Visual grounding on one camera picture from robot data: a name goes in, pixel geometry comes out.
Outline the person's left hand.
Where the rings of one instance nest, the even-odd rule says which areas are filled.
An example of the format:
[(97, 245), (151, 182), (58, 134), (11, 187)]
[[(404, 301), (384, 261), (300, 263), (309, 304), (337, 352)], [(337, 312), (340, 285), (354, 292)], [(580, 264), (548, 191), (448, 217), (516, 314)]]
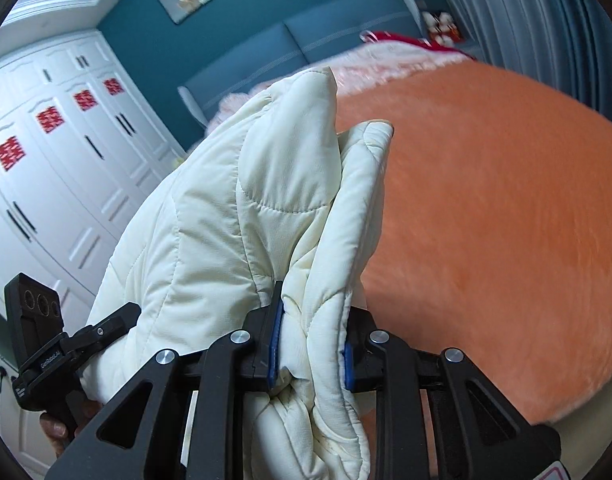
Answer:
[(82, 402), (82, 423), (73, 431), (68, 430), (64, 422), (52, 417), (48, 413), (40, 415), (39, 423), (41, 430), (50, 442), (56, 458), (59, 458), (64, 453), (66, 445), (70, 444), (84, 430), (85, 426), (100, 412), (101, 408), (103, 408), (103, 404), (98, 401), (86, 399)]

